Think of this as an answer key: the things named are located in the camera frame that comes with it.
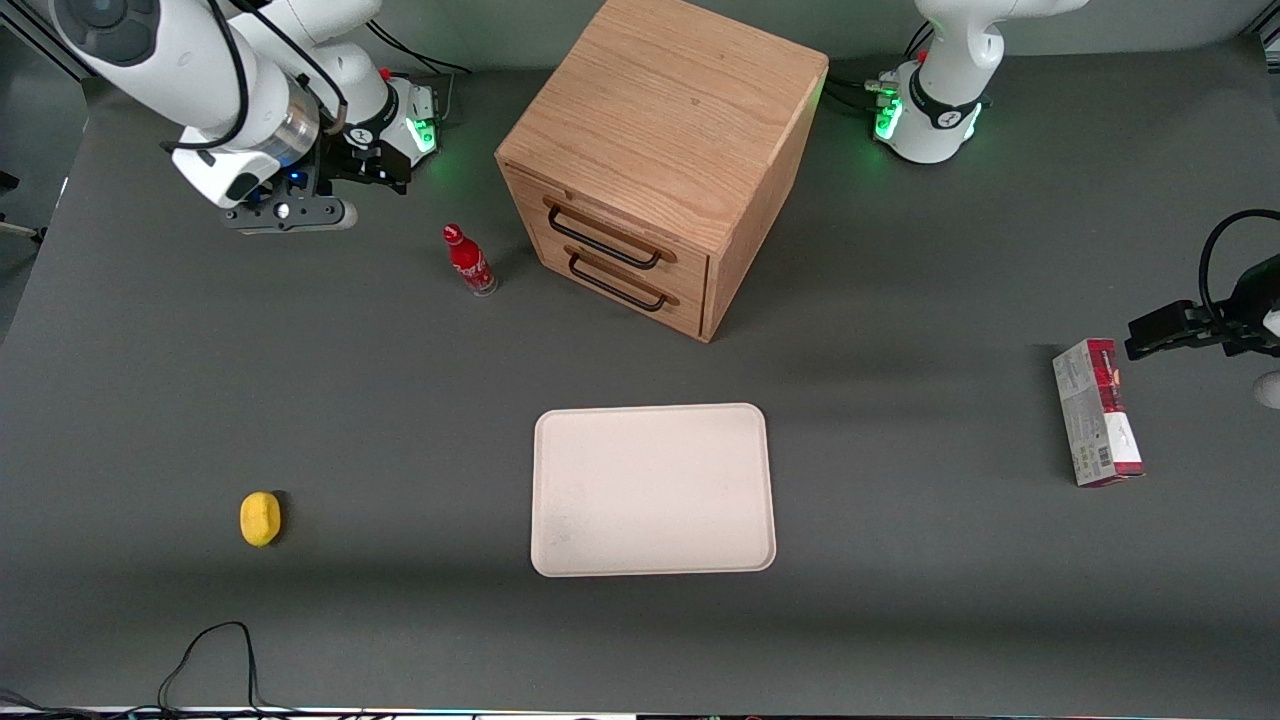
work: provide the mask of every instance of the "wood grain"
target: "wood grain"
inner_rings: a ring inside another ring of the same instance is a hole
[[[755,254],[764,245],[765,236],[773,228],[782,204],[791,195],[791,186],[795,184],[796,172],[800,169],[800,158],[804,155],[805,141],[809,138],[809,127],[813,124],[813,115],[818,109],[818,100],[822,97],[822,77],[814,78],[810,87],[809,102],[795,118],[795,126],[786,133],[786,142],[778,149],[769,170],[760,179],[751,204],[739,218],[737,227],[733,228],[732,241],[726,246],[724,252],[712,261],[708,273],[707,307],[703,311],[703,340],[710,340],[719,329],[728,304],[737,295],[746,272],[755,260]]]
[[[791,191],[826,72],[820,53],[681,0],[608,0],[495,152],[539,259],[572,278],[579,252],[678,297],[652,316],[710,341]],[[641,270],[589,250],[550,227],[552,205],[663,258]]]
[[[588,218],[589,214],[577,210],[575,201],[568,200],[566,193],[558,192],[547,183],[524,177],[518,172],[509,173],[507,187],[516,200],[516,208],[520,210],[525,229],[534,241],[534,247],[538,250],[538,256],[543,260],[543,264],[548,261],[548,258],[544,255],[547,249],[559,246],[579,249],[582,252],[599,256],[600,261],[616,274],[621,273],[640,279],[648,286],[655,287],[668,295],[678,295],[685,302],[696,306],[696,313],[701,314],[703,293],[707,287],[707,255],[685,247],[675,247],[666,242],[635,242],[630,240],[627,231],[611,227],[609,223],[598,219],[584,223],[581,219]],[[640,270],[623,265],[617,260],[604,258],[576,240],[552,229],[547,222],[550,204],[570,209],[570,214],[562,214],[558,222],[575,231],[632,256],[648,256],[652,250],[657,250],[660,252],[662,259],[652,269]]]
[[[719,255],[826,67],[678,0],[609,0],[498,156]]]

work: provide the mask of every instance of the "white ball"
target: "white ball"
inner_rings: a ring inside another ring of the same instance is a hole
[[[1272,370],[1253,383],[1253,397],[1267,407],[1280,410],[1280,370]]]

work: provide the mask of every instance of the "bottle cap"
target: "bottle cap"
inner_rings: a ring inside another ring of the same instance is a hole
[[[444,225],[444,242],[448,242],[449,245],[458,245],[466,238],[467,236],[462,234],[462,228],[458,225],[453,223]]]

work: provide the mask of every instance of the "red bottle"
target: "red bottle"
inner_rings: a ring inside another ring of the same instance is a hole
[[[444,225],[444,242],[449,243],[449,261],[471,288],[471,295],[484,297],[498,290],[498,278],[493,277],[489,263],[485,263],[480,246],[462,234],[462,228],[449,223]]]

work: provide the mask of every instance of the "yellow lemon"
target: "yellow lemon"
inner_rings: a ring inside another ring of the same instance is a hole
[[[269,492],[253,492],[241,502],[241,534],[253,547],[266,547],[280,534],[280,501]]]

